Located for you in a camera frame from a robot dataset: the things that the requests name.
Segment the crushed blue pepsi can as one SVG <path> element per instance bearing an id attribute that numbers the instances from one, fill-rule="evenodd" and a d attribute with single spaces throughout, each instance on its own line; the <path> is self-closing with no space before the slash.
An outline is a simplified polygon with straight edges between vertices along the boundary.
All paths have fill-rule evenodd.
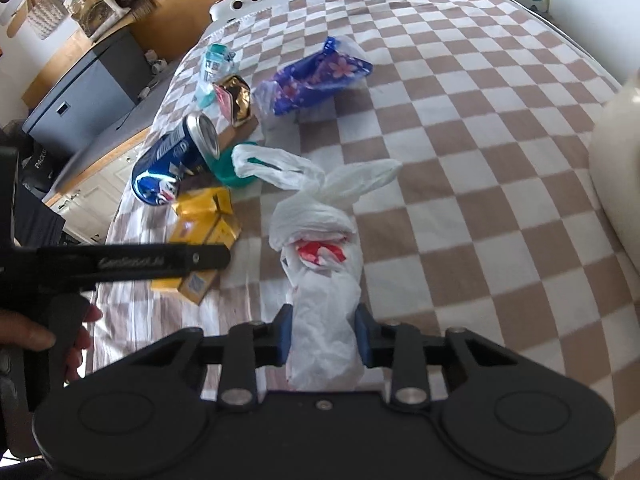
<path id="1" fill-rule="evenodd" d="M 131 188 L 145 205 L 176 200 L 185 177 L 213 172 L 220 155 L 214 123 L 202 112 L 186 114 L 134 164 Z"/>

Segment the cream cabinet bench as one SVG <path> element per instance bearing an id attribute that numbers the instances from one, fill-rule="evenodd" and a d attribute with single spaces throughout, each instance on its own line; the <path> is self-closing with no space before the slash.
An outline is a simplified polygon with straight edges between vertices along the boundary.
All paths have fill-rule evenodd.
<path id="1" fill-rule="evenodd" d="M 85 244 L 103 243 L 130 182 L 134 162 L 178 67 L 171 62 L 151 82 L 151 92 L 74 155 L 43 199 L 65 220 L 64 231 Z"/>

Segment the light blue snack pouch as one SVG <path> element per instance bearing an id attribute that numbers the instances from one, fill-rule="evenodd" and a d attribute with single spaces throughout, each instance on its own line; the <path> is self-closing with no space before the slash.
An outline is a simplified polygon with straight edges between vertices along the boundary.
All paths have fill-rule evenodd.
<path id="1" fill-rule="evenodd" d="M 204 110 L 214 102 L 215 84 L 236 71 L 235 53 L 222 44 L 210 44 L 201 57 L 195 102 Z"/>

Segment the red gold snack bag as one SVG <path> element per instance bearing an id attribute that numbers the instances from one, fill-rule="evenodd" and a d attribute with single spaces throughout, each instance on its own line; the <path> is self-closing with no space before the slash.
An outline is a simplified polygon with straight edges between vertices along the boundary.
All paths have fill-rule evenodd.
<path id="1" fill-rule="evenodd" d="M 214 83 L 214 91 L 222 116 L 233 127 L 242 126 L 250 120 L 250 86 L 241 76 L 225 76 Z"/>

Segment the blue floral plastic bag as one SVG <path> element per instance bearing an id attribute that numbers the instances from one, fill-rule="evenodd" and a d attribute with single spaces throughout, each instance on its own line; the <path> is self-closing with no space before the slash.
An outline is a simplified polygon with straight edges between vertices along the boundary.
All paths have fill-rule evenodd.
<path id="1" fill-rule="evenodd" d="M 354 40 L 327 36 L 319 51 L 277 70 L 252 90 L 260 119 L 314 107 L 366 79 L 373 64 Z"/>

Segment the printed canvas tote bag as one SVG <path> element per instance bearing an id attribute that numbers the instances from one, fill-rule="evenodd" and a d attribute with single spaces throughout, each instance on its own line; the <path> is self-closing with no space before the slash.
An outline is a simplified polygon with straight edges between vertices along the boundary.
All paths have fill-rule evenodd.
<path id="1" fill-rule="evenodd" d="M 129 12 L 116 0 L 63 0 L 70 17 L 92 42 L 100 39 Z"/>

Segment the small brown cardboard piece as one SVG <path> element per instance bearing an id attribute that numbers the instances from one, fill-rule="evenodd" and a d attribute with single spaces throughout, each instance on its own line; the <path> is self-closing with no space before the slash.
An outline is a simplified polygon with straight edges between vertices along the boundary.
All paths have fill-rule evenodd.
<path id="1" fill-rule="evenodd" d="M 246 141 L 250 135 L 258 127 L 258 120 L 255 116 L 247 119 L 242 125 L 237 127 L 228 125 L 218 133 L 218 146 L 219 151 L 224 151 L 227 148 L 232 148 L 235 144 Z"/>

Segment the teal plastic lid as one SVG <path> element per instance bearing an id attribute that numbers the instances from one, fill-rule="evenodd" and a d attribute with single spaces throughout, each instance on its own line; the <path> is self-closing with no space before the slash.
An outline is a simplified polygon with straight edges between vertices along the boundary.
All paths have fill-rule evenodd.
<path id="1" fill-rule="evenodd" d="M 232 160 L 233 146 L 225 148 L 216 162 L 214 169 L 215 178 L 226 188 L 245 188 L 253 183 L 256 178 L 253 176 L 239 177 L 233 165 Z"/>

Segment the checkered brown white tablecloth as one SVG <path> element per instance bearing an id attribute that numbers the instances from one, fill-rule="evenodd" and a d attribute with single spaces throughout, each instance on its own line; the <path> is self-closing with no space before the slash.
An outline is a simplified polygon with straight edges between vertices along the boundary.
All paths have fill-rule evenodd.
<path id="1" fill-rule="evenodd" d="M 391 158 L 398 177 L 349 208 L 362 300 L 378 320 L 465 327 L 593 388 L 617 438 L 603 472 L 639 474 L 639 277 L 589 174 L 612 78 L 510 0 L 293 0 L 181 60 L 151 129 L 194 101 L 211 44 L 258 84 L 348 37 L 372 74 L 254 136 L 324 171 Z"/>

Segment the yellow small carton box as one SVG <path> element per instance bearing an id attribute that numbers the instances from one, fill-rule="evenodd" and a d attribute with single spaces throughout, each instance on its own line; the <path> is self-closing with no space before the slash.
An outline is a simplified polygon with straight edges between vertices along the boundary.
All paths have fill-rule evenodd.
<path id="1" fill-rule="evenodd" d="M 169 240 L 177 243 L 223 244 L 231 249 L 242 228 L 235 217 L 228 188 L 201 188 L 182 194 L 171 206 L 178 217 Z M 163 278 L 151 282 L 153 292 L 179 294 L 201 304 L 219 271 L 196 271 L 185 278 Z"/>

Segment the white plastic bag red print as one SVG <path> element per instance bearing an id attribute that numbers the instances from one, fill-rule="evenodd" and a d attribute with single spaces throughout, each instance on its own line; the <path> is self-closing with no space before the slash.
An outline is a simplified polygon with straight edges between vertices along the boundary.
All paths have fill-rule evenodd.
<path id="1" fill-rule="evenodd" d="M 344 391 L 363 374 L 352 324 L 361 298 L 363 254 L 346 209 L 397 178 L 400 162 L 354 162 L 330 172 L 280 148 L 242 144 L 232 151 L 240 177 L 290 192 L 271 215 L 268 240 L 291 290 L 286 380 L 298 391 Z"/>

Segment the knitted beige handbag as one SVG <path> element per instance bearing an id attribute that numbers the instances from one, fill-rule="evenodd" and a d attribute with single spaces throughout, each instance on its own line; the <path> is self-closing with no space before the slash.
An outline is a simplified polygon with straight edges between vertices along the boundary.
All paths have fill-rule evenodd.
<path id="1" fill-rule="evenodd" d="M 26 0 L 26 20 L 40 40 L 49 38 L 67 18 L 61 0 Z"/>

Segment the grey fabric storage box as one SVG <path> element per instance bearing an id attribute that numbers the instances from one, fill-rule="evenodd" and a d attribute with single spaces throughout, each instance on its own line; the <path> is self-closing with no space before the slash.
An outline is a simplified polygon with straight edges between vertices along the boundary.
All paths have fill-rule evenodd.
<path id="1" fill-rule="evenodd" d="M 51 154 L 83 150 L 138 102 L 152 72 L 128 26 L 92 47 L 30 112 L 23 131 Z"/>

